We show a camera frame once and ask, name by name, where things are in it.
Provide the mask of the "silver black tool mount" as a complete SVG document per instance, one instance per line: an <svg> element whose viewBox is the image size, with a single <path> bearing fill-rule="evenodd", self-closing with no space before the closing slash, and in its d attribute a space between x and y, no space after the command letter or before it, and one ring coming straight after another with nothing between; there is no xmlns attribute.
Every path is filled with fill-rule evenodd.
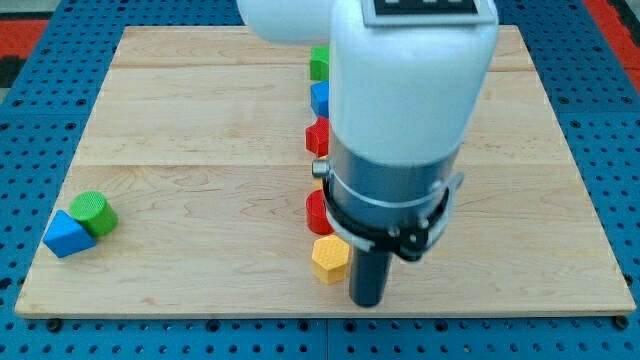
<svg viewBox="0 0 640 360"><path fill-rule="evenodd" d="M355 248L393 253L405 261L422 258L439 240L453 215L464 179L452 172L457 150L433 161L385 164L358 154L337 135L329 153L315 160L327 218Z"/></svg>

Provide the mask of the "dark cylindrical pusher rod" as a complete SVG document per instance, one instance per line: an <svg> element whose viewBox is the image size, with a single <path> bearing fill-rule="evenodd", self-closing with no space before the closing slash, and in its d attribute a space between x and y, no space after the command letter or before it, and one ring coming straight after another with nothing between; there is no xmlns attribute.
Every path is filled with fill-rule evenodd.
<svg viewBox="0 0 640 360"><path fill-rule="evenodd" d="M377 306L384 295L392 254L387 251L354 249L349 295L360 307Z"/></svg>

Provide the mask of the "yellow block behind arm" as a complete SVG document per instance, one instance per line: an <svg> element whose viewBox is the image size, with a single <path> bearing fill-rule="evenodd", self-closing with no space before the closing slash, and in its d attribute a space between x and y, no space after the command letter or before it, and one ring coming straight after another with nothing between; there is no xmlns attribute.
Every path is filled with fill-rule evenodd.
<svg viewBox="0 0 640 360"><path fill-rule="evenodd" d="M330 164L326 156L316 158L312 162L312 177L314 178L314 185L317 188L321 188L323 181L326 179L330 172Z"/></svg>

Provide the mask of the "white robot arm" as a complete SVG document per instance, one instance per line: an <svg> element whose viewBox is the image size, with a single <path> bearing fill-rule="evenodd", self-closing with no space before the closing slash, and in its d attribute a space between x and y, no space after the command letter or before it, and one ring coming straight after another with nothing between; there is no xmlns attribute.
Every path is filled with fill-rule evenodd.
<svg viewBox="0 0 640 360"><path fill-rule="evenodd" d="M494 2L239 0L276 44L329 49L329 145L312 174L352 246L354 303L382 299L393 257L422 258L446 229L453 169L498 38Z"/></svg>

